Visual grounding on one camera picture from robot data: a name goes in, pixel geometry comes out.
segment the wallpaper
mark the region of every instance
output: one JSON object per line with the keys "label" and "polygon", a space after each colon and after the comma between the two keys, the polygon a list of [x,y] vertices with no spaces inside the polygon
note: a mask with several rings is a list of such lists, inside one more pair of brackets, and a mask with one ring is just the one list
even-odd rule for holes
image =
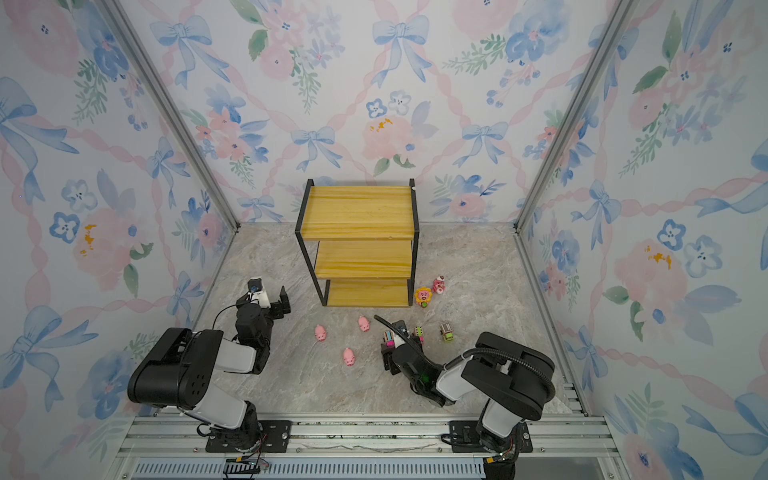
{"label": "wallpaper", "polygon": [[515,220],[613,4],[123,2],[233,210],[277,222],[310,177]]}
{"label": "wallpaper", "polygon": [[768,478],[766,21],[640,1],[525,232],[634,480]]}
{"label": "wallpaper", "polygon": [[101,478],[231,235],[90,2],[0,5],[0,478]]}

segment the blue flower pattern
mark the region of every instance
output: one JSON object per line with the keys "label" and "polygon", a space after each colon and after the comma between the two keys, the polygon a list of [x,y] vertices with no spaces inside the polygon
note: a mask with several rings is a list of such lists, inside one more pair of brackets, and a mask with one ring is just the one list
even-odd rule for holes
{"label": "blue flower pattern", "polygon": [[537,61],[542,55],[553,53],[568,36],[563,1],[548,2],[528,18],[523,13],[516,14],[509,22],[509,30],[513,32],[505,47],[509,61]]}
{"label": "blue flower pattern", "polygon": [[382,103],[381,98],[377,98],[374,101],[370,101],[366,104],[366,108],[368,108],[368,117],[369,118],[378,118],[386,115],[387,108]]}
{"label": "blue flower pattern", "polygon": [[693,278],[701,278],[708,270],[718,270],[723,266],[720,254],[723,248],[707,235],[702,235],[696,243],[689,243],[683,250],[687,262],[685,271]]}
{"label": "blue flower pattern", "polygon": [[581,259],[578,241],[570,230],[560,230],[558,239],[552,242],[552,257],[558,265],[558,270],[571,276],[576,273],[576,267]]}
{"label": "blue flower pattern", "polygon": [[239,124],[242,120],[240,113],[237,112],[238,108],[245,107],[245,100],[241,97],[230,97],[230,92],[222,84],[217,84],[216,88],[205,87],[205,93],[208,95],[207,104],[213,108],[213,110],[221,115],[226,109],[230,113],[230,120]]}
{"label": "blue flower pattern", "polygon": [[659,243],[666,248],[677,252],[683,248],[683,235],[685,235],[685,225],[681,223],[675,223],[671,218],[664,222],[664,226],[661,227],[656,238]]}
{"label": "blue flower pattern", "polygon": [[[637,422],[633,417],[632,411],[616,395],[614,395],[614,401],[621,417],[617,417],[611,410],[606,410],[605,416],[608,418],[608,421],[611,422],[616,430],[624,435],[638,435]],[[648,444],[659,455],[664,466],[667,467],[671,478],[683,480],[685,472],[696,480],[703,479],[704,475],[699,463],[688,453],[680,449],[680,430],[677,429],[675,424],[652,419],[646,424],[645,432]]]}
{"label": "blue flower pattern", "polygon": [[93,210],[98,205],[96,194],[88,191],[85,180],[68,180],[61,189],[61,198],[69,202],[69,207],[77,214],[86,209]]}
{"label": "blue flower pattern", "polygon": [[66,243],[72,243],[74,237],[78,234],[80,228],[80,219],[77,215],[66,215],[62,212],[56,212],[53,215],[53,224],[48,232],[53,237],[61,238]]}
{"label": "blue flower pattern", "polygon": [[133,372],[130,352],[113,350],[97,360],[78,390],[78,415],[83,419],[109,418],[118,409]]}
{"label": "blue flower pattern", "polygon": [[72,16],[77,27],[78,40],[83,48],[93,55],[99,70],[112,81],[117,81],[118,76],[125,78],[128,59],[96,5],[87,2],[82,8],[73,8]]}

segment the pink toy figure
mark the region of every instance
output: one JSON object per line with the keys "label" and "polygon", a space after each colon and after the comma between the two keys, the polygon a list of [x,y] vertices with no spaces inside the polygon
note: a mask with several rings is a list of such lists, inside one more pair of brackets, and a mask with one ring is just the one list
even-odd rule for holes
{"label": "pink toy figure", "polygon": [[324,342],[326,340],[326,329],[323,326],[318,325],[315,327],[315,336],[318,342]]}
{"label": "pink toy figure", "polygon": [[435,278],[435,282],[432,284],[432,291],[438,295],[442,295],[445,292],[445,277],[443,275]]}
{"label": "pink toy figure", "polygon": [[352,366],[355,364],[355,354],[350,348],[344,350],[344,363],[346,363],[347,366]]}
{"label": "pink toy figure", "polygon": [[361,316],[360,318],[357,319],[357,324],[360,325],[360,329],[363,332],[367,332],[368,330],[371,329],[371,322],[369,322],[368,319],[365,318],[364,316]]}

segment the marble floor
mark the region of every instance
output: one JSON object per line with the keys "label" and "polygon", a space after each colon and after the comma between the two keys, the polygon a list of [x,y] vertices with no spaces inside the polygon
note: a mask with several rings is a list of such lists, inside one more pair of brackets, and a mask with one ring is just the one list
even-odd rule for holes
{"label": "marble floor", "polygon": [[[243,225],[235,236],[197,329],[210,328],[216,314],[245,293],[250,278],[262,277],[272,301],[285,285],[292,312],[276,320],[269,362],[261,375],[218,372],[214,382],[225,391],[247,399],[260,412],[453,412],[480,413],[485,400],[479,392],[440,409],[411,392],[403,375],[385,371],[380,353],[384,326],[405,320],[410,329],[424,330],[424,352],[436,362],[447,362],[472,348],[480,333],[489,331],[530,346],[554,358],[552,345],[525,278],[512,238],[511,225],[440,224],[421,226],[416,285],[431,286],[445,276],[446,291],[434,295],[426,309],[330,308],[320,305],[292,223]],[[308,243],[314,258],[316,243]],[[357,319],[371,321],[367,333]],[[235,309],[222,313],[217,328],[231,338]],[[448,321],[455,340],[444,343],[440,323]],[[315,339],[322,325],[327,340]],[[345,348],[355,353],[354,366],[342,360]],[[548,413],[570,413],[562,391],[563,376],[555,371],[558,395],[545,406]]]}

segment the blue bow pattern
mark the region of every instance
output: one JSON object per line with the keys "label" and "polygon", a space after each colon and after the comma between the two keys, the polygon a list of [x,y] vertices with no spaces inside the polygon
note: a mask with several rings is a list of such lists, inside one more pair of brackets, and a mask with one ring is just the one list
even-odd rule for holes
{"label": "blue bow pattern", "polygon": [[[768,172],[768,139],[752,155],[752,166],[757,170]],[[720,198],[704,198],[697,201],[696,205],[702,207],[697,217],[703,217],[704,215],[713,214],[728,208],[740,214],[753,214],[768,207],[768,182],[760,185],[751,194],[748,194],[734,204],[729,204]],[[760,248],[760,269],[765,270],[766,268],[768,268],[768,229],[763,234],[763,244]]]}
{"label": "blue bow pattern", "polygon": [[7,121],[23,134],[42,142],[56,150],[79,154],[80,152],[67,145],[62,140],[67,137],[66,128],[39,128],[22,123],[16,118],[31,117],[38,113],[38,108],[20,84],[9,77],[0,78],[0,134],[27,164],[29,173],[24,177],[24,200],[32,205],[32,198],[45,201],[43,193],[35,177],[38,166],[38,155],[26,138],[4,125]]}
{"label": "blue bow pattern", "polygon": [[311,161],[317,158],[318,148],[321,152],[323,152],[323,155],[328,159],[330,163],[334,164],[336,168],[341,168],[341,165],[339,165],[337,160],[339,160],[342,156],[339,154],[334,154],[332,151],[328,150],[325,145],[323,145],[333,145],[336,143],[336,133],[334,133],[331,127],[323,127],[318,131],[294,130],[291,132],[290,138],[296,145],[306,144],[306,147],[310,153],[309,158],[296,166],[297,170],[306,172],[306,167],[310,164]]}
{"label": "blue bow pattern", "polygon": [[505,121],[500,121],[497,124],[493,124],[491,127],[479,127],[477,125],[469,125],[468,127],[465,127],[462,130],[462,138],[464,140],[471,140],[474,138],[475,144],[472,145],[472,151],[469,152],[469,155],[459,158],[457,161],[453,162],[453,164],[461,167],[468,158],[477,155],[482,147],[483,137],[485,137],[485,149],[488,152],[488,156],[493,163],[498,164],[497,156],[504,154],[504,152],[495,147],[488,139],[493,138],[494,140],[501,140],[507,134],[507,127],[509,127],[509,125]]}
{"label": "blue bow pattern", "polygon": [[194,43],[201,43],[203,45],[211,45],[213,43],[210,39],[208,24],[199,15],[192,15],[185,24],[177,23],[176,25],[171,25],[167,22],[155,22],[149,28],[157,41],[160,42],[160,45],[170,47],[177,41],[179,42],[179,51],[184,60],[184,70],[176,75],[174,79],[176,85],[187,88],[187,74],[193,71],[195,67],[193,51],[215,74],[226,81],[230,81],[224,72],[221,71],[222,68],[227,68],[230,64],[208,55]]}
{"label": "blue bow pattern", "polygon": [[[374,75],[371,80],[371,85],[377,84],[379,88],[382,87],[386,75],[391,70],[395,70],[400,66],[402,50],[406,51],[406,58],[408,58],[408,63],[411,64],[411,68],[413,68],[416,76],[426,82],[423,69],[431,67],[432,64],[419,57],[416,52],[413,51],[413,47],[411,47],[408,41],[412,41],[417,45],[424,45],[427,41],[428,34],[429,20],[424,15],[414,17],[414,19],[407,24],[398,23],[395,25],[386,20],[373,24],[373,41],[377,45],[386,45],[392,42],[392,52],[389,56],[389,67]],[[399,38],[403,39],[402,50],[400,49]]]}
{"label": "blue bow pattern", "polygon": [[180,162],[175,164],[168,161],[169,158],[174,156],[174,149],[170,147],[170,142],[166,137],[160,137],[160,141],[157,142],[157,151],[154,155],[147,159],[147,173],[152,178],[157,178],[160,172],[163,172],[165,180],[168,180],[168,208],[176,207],[176,199],[174,199],[174,177],[170,174],[173,170],[182,177],[189,177],[189,173],[184,169],[187,166],[187,162]]}
{"label": "blue bow pattern", "polygon": [[270,195],[262,195],[258,198],[241,197],[237,199],[237,203],[243,208],[253,208],[253,219],[249,221],[258,220],[262,215],[267,215],[277,223],[280,223],[280,219],[283,218],[282,215],[276,214],[270,210],[270,208],[275,207],[275,200]]}
{"label": "blue bow pattern", "polygon": [[30,353],[33,348],[54,349],[62,346],[79,345],[98,336],[97,333],[85,333],[88,321],[80,326],[52,339],[43,340],[49,333],[61,325],[61,316],[51,307],[39,305],[29,311],[24,320],[24,335],[16,339],[8,353],[0,355],[0,389],[7,389],[16,383],[22,374],[24,361],[41,370],[51,381],[45,390],[45,411],[50,412],[54,400],[63,400],[64,396],[56,385],[58,359],[47,352]]}
{"label": "blue bow pattern", "polygon": [[571,212],[572,222],[583,218],[585,220],[592,220],[592,217],[597,216],[594,219],[594,228],[592,228],[592,248],[594,250],[594,242],[603,243],[603,215],[605,215],[606,223],[612,223],[621,215],[621,202],[610,198],[605,193],[605,186],[603,182],[595,180],[592,182],[592,186],[589,187],[589,196],[596,201],[592,204],[587,213]]}
{"label": "blue bow pattern", "polygon": [[579,360],[583,360],[587,354],[589,355],[589,361],[584,363],[584,373],[581,375],[581,388],[594,391],[592,371],[594,370],[594,376],[598,378],[604,377],[608,374],[608,364],[603,360],[603,357],[598,355],[598,351],[592,345],[592,335],[589,334],[589,330],[587,330],[585,325],[582,325],[578,330],[578,337],[581,339],[581,343],[584,344],[578,350],[574,350],[568,342],[563,343],[565,343],[565,349],[573,353]]}
{"label": "blue bow pattern", "polygon": [[190,280],[190,276],[187,272],[182,270],[181,273],[179,273],[179,286],[176,287],[176,293],[170,298],[170,302],[168,302],[168,306],[165,308],[165,311],[168,312],[169,315],[176,315],[179,307],[183,308],[187,312],[187,320],[184,323],[187,328],[191,325],[190,312],[192,310],[190,301],[187,299],[205,293],[203,290],[200,290],[200,282],[195,283],[191,289],[187,290],[191,284],[192,280]]}

